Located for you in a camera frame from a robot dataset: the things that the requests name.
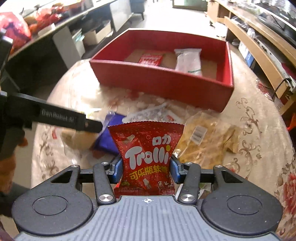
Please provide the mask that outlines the blue white box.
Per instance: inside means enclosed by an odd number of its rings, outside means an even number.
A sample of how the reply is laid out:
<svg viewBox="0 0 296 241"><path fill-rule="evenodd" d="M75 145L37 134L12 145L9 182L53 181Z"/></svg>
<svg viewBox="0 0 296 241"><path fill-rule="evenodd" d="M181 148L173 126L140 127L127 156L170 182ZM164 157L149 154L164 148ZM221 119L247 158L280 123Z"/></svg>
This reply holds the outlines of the blue white box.
<svg viewBox="0 0 296 241"><path fill-rule="evenodd" d="M248 67L253 70L256 63L255 58L247 49L247 47L243 44L242 41L240 41L239 43L238 50L241 53L245 62L247 63Z"/></svg>

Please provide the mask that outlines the silver white snack packet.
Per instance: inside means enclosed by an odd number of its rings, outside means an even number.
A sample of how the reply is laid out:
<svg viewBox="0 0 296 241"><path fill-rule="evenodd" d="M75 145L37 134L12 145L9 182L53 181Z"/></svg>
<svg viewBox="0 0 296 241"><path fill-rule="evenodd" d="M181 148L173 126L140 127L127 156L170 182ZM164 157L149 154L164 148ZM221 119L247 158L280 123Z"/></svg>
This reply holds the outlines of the silver white snack packet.
<svg viewBox="0 0 296 241"><path fill-rule="evenodd" d="M175 49L174 52L177 56L175 70L202 76L201 51L202 49L198 48Z"/></svg>

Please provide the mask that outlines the Kaprono wafer packet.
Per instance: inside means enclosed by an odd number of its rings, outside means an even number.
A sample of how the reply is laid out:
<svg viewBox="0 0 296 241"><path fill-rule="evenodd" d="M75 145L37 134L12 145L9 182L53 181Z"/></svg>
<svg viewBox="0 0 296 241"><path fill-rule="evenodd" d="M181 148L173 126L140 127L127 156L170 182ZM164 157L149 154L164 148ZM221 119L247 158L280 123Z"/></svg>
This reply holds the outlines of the Kaprono wafer packet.
<svg viewBox="0 0 296 241"><path fill-rule="evenodd" d="M122 119L123 123L131 123L136 121L184 123L182 118L174 114L171 110L167 109L166 103L129 114Z"/></svg>

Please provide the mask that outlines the white storage bin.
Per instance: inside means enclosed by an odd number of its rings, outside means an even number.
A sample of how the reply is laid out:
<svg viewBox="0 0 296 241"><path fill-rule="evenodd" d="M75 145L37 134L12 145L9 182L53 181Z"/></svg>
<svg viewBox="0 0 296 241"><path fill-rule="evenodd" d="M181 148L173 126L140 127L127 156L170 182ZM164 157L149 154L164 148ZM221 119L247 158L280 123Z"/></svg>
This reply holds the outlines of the white storage bin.
<svg viewBox="0 0 296 241"><path fill-rule="evenodd" d="M83 40L85 38L85 36L82 34L82 29L79 30L74 30L72 33L72 40L75 44L75 47L78 51L78 54L80 57L83 56L83 54L85 53L85 48L84 48L84 44L83 44Z"/></svg>

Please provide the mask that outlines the round pastry bun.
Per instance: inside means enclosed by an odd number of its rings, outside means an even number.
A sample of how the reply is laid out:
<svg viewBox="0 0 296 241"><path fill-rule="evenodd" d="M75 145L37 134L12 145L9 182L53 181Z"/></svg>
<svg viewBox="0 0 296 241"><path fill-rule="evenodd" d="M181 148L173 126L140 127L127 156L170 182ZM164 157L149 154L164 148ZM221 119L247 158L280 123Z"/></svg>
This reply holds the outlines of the round pastry bun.
<svg viewBox="0 0 296 241"><path fill-rule="evenodd" d="M62 141L71 149L80 151L90 149L98 137L98 133L76 131L72 129L62 129L61 132Z"/></svg>

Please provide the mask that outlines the open cardboard box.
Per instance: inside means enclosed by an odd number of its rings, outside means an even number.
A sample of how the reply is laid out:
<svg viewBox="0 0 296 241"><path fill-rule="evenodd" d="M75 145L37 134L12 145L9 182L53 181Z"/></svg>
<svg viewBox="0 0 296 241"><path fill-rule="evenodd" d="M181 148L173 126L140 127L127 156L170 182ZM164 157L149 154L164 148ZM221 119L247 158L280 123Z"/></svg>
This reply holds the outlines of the open cardboard box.
<svg viewBox="0 0 296 241"><path fill-rule="evenodd" d="M84 34L83 43L88 46L97 45L112 33L111 21L102 21Z"/></svg>

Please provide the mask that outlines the red plastic bag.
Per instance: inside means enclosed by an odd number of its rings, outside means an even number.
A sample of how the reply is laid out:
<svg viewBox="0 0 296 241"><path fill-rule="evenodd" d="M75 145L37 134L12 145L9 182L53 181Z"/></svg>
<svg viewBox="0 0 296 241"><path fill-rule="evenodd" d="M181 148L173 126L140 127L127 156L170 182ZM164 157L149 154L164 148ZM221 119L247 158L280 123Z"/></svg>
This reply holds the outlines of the red plastic bag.
<svg viewBox="0 0 296 241"><path fill-rule="evenodd" d="M6 36L13 40L10 54L20 49L32 39L28 24L20 14L13 12L3 12L0 15L1 29L6 30Z"/></svg>

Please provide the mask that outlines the purple foil snack bag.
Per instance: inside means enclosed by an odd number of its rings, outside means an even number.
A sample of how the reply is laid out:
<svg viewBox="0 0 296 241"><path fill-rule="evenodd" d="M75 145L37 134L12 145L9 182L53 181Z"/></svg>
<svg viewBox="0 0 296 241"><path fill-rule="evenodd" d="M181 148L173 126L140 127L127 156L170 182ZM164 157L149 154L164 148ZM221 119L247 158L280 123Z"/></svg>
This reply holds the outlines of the purple foil snack bag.
<svg viewBox="0 0 296 241"><path fill-rule="evenodd" d="M106 115L105 120L103 122L104 129L102 130L102 133L94 143L94 150L104 151L113 155L120 154L107 127L122 124L123 118L125 118L125 115L114 112L109 112Z"/></svg>

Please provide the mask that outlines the red Trolli gummy bag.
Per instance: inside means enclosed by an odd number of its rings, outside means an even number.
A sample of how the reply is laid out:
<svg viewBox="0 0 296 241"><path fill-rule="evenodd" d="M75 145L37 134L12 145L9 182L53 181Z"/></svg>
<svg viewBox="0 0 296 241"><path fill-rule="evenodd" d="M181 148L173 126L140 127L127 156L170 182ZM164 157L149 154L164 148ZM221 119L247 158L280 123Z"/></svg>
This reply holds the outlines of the red Trolli gummy bag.
<svg viewBox="0 0 296 241"><path fill-rule="evenodd" d="M173 195L170 160L184 130L180 123L136 121L109 126L122 157L122 177L116 197Z"/></svg>

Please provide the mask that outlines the clear bag yellow waffle snacks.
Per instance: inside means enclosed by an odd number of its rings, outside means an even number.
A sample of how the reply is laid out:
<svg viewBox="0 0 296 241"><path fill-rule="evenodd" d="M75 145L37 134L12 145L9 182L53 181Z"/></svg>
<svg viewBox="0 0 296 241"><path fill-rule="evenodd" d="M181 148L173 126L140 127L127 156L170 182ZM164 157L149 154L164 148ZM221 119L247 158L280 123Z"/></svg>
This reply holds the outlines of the clear bag yellow waffle snacks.
<svg viewBox="0 0 296 241"><path fill-rule="evenodd" d="M183 134L173 152L181 162L203 169L222 165L227 151L238 152L242 128L206 111L199 111L185 123Z"/></svg>

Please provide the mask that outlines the long red snack packet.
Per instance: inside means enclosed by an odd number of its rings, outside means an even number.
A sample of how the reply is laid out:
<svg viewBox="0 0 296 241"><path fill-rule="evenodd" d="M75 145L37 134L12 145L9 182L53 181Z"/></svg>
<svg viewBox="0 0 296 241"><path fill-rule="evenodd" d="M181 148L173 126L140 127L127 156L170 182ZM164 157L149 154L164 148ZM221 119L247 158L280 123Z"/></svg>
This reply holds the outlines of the long red snack packet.
<svg viewBox="0 0 296 241"><path fill-rule="evenodd" d="M152 66L161 66L165 52L157 51L143 51L141 54L138 64L152 65Z"/></svg>

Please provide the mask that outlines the grey sofa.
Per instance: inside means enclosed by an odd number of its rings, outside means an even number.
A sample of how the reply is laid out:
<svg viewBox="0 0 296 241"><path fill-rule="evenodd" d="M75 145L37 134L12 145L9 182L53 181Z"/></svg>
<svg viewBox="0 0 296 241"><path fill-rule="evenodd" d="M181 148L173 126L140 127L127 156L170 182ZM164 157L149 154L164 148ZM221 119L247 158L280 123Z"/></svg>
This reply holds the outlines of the grey sofa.
<svg viewBox="0 0 296 241"><path fill-rule="evenodd" d="M130 7L131 11L134 14L140 14L142 17L142 20L144 20L144 8L145 0L130 0Z"/></svg>

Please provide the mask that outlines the red cardboard box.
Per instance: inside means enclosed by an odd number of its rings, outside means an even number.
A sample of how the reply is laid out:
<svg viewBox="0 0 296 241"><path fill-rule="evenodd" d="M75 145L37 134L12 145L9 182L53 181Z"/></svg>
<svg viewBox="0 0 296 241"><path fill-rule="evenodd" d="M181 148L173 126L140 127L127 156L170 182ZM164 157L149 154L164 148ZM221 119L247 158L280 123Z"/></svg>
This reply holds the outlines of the red cardboard box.
<svg viewBox="0 0 296 241"><path fill-rule="evenodd" d="M175 49L201 49L205 71L201 76L175 70ZM170 54L171 63L162 66L139 62L140 51ZM222 112L234 90L228 42L188 33L128 29L90 60L98 81L177 100L195 107Z"/></svg>

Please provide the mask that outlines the flat screen television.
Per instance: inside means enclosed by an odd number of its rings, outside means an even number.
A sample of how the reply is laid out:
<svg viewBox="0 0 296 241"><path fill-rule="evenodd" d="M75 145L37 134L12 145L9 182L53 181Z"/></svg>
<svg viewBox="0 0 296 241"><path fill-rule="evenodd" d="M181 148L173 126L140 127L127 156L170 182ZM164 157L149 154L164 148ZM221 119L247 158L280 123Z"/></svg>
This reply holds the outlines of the flat screen television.
<svg viewBox="0 0 296 241"><path fill-rule="evenodd" d="M282 30L295 38L295 1L256 1L256 5L268 11Z"/></svg>

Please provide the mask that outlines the wooden TV stand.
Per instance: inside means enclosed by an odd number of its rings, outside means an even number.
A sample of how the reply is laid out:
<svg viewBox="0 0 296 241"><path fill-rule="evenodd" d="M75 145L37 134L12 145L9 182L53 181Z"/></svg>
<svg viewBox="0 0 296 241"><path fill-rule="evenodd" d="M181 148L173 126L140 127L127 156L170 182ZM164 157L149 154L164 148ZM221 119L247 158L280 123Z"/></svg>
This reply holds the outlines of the wooden TV stand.
<svg viewBox="0 0 296 241"><path fill-rule="evenodd" d="M227 28L227 41L238 39L253 56L282 102L282 117L295 113L295 41L285 32L291 25L251 1L208 1L207 15Z"/></svg>

